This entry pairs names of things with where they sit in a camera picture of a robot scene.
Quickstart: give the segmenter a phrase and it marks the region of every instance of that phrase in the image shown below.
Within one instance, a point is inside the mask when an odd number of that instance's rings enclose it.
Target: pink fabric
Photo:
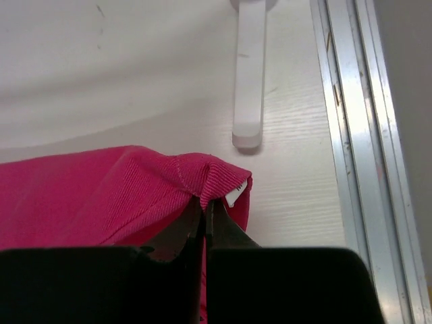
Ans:
[[[210,155],[170,157],[139,146],[2,164],[0,249],[140,245],[173,221],[192,195],[205,209],[248,179],[229,209],[245,229],[250,176]]]

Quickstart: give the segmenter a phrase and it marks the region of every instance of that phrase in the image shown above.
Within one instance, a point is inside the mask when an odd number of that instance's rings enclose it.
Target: white wood grain surface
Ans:
[[[248,233],[343,246],[309,1],[267,17],[263,146],[231,144],[236,12],[228,0],[4,1],[0,161],[139,144],[250,169]]]

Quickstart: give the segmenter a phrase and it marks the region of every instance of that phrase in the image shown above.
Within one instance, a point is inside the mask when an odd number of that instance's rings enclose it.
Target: black robotic claw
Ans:
[[[338,248],[261,248],[221,200],[193,198],[141,248],[0,253],[0,323],[384,323],[369,273]]]

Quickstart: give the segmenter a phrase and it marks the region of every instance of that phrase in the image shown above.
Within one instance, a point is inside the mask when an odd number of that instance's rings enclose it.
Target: white handle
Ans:
[[[233,145],[252,149],[263,137],[266,0],[240,0]]]

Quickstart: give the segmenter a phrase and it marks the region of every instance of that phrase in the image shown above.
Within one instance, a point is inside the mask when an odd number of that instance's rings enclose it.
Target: clothing tag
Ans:
[[[230,208],[234,206],[234,203],[236,202],[238,197],[240,197],[244,189],[246,189],[247,185],[248,185],[248,180],[240,184],[236,189],[226,194],[225,199],[227,200],[228,206]]]

